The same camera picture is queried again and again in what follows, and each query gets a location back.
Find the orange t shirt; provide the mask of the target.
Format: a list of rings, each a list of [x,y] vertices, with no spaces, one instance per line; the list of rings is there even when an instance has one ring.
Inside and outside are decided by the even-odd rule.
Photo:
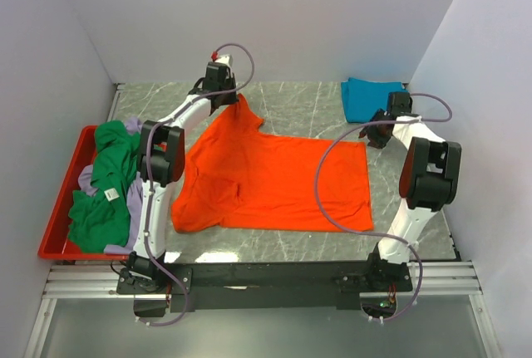
[[[297,232],[373,228],[366,146],[265,134],[243,96],[185,156],[182,190],[170,216],[178,233],[219,225]]]

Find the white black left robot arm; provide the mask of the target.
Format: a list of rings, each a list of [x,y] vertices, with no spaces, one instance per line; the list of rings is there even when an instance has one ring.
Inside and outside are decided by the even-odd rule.
[[[140,228],[116,292],[163,292],[171,281],[162,269],[165,226],[172,197],[185,170],[185,135],[223,105],[238,101],[232,56],[211,60],[184,102],[166,117],[144,122],[137,170],[142,180]]]

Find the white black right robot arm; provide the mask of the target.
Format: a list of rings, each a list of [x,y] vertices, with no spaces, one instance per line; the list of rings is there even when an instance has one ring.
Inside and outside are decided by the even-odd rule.
[[[410,291],[407,264],[415,256],[421,231],[455,199],[462,147],[430,130],[412,105],[409,93],[390,93],[387,108],[377,110],[359,133],[377,149],[390,139],[398,140],[406,148],[406,158],[398,186],[401,201],[392,224],[359,272],[338,280],[342,292]]]

